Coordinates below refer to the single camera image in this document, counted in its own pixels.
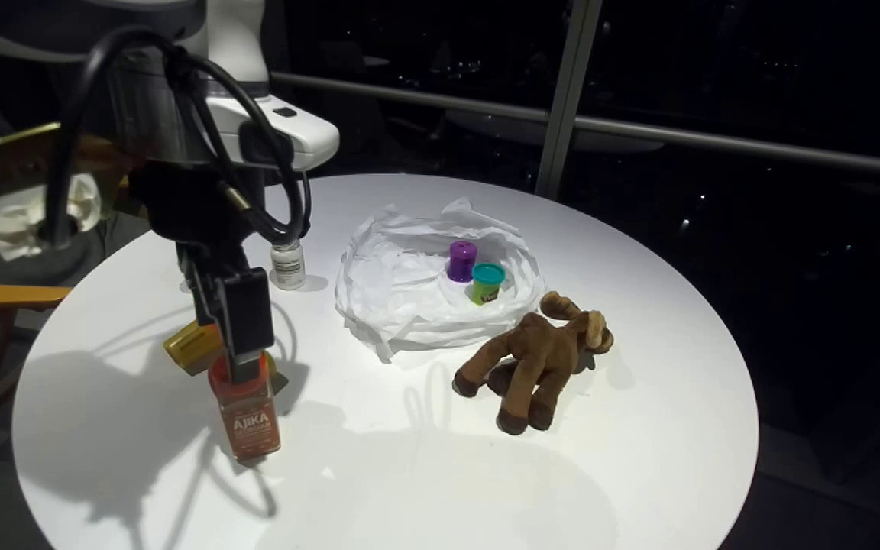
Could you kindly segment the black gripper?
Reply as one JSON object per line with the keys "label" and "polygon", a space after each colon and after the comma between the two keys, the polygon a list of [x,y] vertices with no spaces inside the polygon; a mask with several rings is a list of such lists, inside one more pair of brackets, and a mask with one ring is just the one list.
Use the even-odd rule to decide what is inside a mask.
{"label": "black gripper", "polygon": [[[145,163],[130,178],[130,198],[145,207],[150,229],[178,246],[178,252],[205,271],[234,271],[216,281],[228,377],[250,383],[256,362],[274,344],[269,277],[247,268],[242,243],[243,221],[221,192],[221,176],[208,165]],[[184,267],[192,295],[196,323],[216,323],[197,268]]]}

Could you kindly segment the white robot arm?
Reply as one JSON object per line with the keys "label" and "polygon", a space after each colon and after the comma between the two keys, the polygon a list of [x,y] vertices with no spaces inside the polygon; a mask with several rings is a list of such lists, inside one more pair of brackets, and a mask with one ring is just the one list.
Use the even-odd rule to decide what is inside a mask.
{"label": "white robot arm", "polygon": [[339,132],[269,92],[259,47],[267,0],[197,0],[201,48],[190,52],[153,25],[105,33],[85,59],[81,96],[129,48],[153,48],[170,92],[184,137],[197,156],[156,160],[129,185],[150,229],[178,249],[192,291],[196,330],[216,334],[213,352],[192,371],[223,366],[247,384],[269,377],[273,307],[269,281],[243,257],[259,236],[274,252],[296,252],[310,226],[308,171],[336,156]]}

